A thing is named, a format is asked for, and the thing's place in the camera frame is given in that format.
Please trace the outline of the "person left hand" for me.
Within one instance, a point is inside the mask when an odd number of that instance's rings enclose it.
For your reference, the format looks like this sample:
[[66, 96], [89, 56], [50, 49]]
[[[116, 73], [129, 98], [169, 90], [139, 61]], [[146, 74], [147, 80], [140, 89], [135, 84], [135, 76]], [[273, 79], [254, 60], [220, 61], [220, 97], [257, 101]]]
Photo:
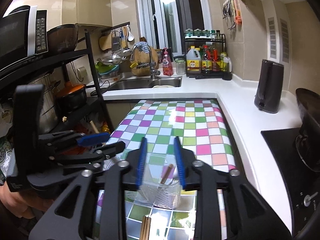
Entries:
[[18, 218], [34, 218], [33, 209], [47, 211], [53, 202], [52, 199], [40, 198], [30, 190], [11, 192], [7, 182], [1, 186], [1, 203]]

